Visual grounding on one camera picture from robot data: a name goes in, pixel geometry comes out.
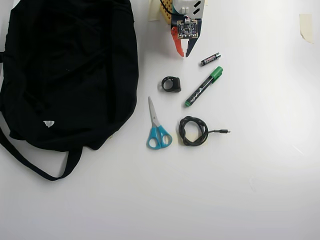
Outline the grey-blue gripper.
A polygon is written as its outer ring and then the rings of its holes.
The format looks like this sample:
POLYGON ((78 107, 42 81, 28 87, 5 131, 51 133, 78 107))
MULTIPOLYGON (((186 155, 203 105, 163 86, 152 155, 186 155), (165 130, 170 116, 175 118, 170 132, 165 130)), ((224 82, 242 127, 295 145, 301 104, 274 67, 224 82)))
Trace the grey-blue gripper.
POLYGON ((171 19, 171 35, 175 44, 176 51, 181 57, 188 58, 191 54, 197 40, 200 38, 201 29, 202 29, 202 19, 201 18, 191 18, 191 17, 172 17, 171 19), (193 26, 197 26, 197 38, 190 38, 188 40, 186 54, 184 55, 184 51, 182 48, 181 39, 178 38, 178 28, 176 26, 179 25, 188 25, 189 28, 193 28, 193 26))

